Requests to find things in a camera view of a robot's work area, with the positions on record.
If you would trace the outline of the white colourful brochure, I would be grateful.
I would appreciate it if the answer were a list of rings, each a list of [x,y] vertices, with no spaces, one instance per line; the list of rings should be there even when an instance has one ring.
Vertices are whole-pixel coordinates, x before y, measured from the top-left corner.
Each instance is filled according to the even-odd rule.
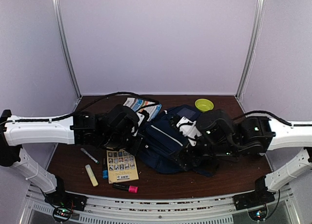
[[[146,111],[149,114],[148,121],[154,119],[162,107],[161,104],[156,105],[154,102],[134,97],[128,97],[123,105],[130,107],[135,112]]]

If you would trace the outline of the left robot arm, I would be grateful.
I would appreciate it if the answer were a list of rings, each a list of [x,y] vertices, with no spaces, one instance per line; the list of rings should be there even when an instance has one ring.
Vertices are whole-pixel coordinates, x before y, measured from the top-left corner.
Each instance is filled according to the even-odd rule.
[[[17,169],[59,206],[70,202],[63,180],[50,174],[30,157],[24,144],[61,143],[126,149],[135,153],[142,138],[137,132],[149,118],[146,111],[116,105],[101,114],[75,112],[58,117],[27,119],[4,110],[0,117],[0,165]]]

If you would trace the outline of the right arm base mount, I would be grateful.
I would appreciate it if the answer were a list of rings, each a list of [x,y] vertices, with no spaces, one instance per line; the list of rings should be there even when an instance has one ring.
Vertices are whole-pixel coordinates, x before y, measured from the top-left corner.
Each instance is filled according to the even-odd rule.
[[[233,196],[233,201],[236,210],[243,210],[273,202],[275,200],[274,195],[275,193],[267,191],[252,191]]]

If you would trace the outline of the navy blue backpack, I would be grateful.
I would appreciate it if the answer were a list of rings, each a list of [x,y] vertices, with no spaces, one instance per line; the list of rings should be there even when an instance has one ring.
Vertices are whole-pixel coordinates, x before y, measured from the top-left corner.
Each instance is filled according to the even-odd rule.
[[[202,113],[195,107],[181,105],[160,112],[154,119],[148,121],[139,129],[145,139],[137,157],[147,166],[162,174],[184,172],[176,163],[176,154],[189,141],[176,129],[169,120],[174,115],[185,116],[196,121]],[[218,161],[208,141],[203,134],[196,140],[195,149],[202,156],[200,166],[190,170],[206,177],[212,177],[218,168]]]

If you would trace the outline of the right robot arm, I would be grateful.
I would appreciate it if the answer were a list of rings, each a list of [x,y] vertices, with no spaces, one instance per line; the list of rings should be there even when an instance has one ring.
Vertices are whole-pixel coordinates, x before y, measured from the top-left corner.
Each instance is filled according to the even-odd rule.
[[[288,122],[266,111],[251,111],[230,118],[223,110],[200,114],[197,120],[183,116],[173,126],[189,140],[176,156],[182,165],[222,156],[265,154],[268,151],[299,147],[299,153],[278,170],[255,182],[250,194],[253,205],[262,204],[270,193],[312,167],[311,122]]]

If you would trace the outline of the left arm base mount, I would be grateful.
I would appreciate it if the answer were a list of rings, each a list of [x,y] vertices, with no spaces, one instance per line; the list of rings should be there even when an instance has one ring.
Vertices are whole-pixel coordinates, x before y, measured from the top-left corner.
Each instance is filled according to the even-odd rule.
[[[44,193],[45,202],[50,204],[53,208],[62,207],[69,210],[84,211],[87,197],[73,193],[65,193],[65,196],[60,197],[52,193]]]

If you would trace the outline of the tan picture booklet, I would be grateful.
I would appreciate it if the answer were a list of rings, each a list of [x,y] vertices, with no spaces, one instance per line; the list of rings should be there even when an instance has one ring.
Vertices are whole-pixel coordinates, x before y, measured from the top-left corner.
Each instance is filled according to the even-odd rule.
[[[121,183],[139,179],[136,160],[129,152],[108,150],[106,152],[108,164],[108,182]]]

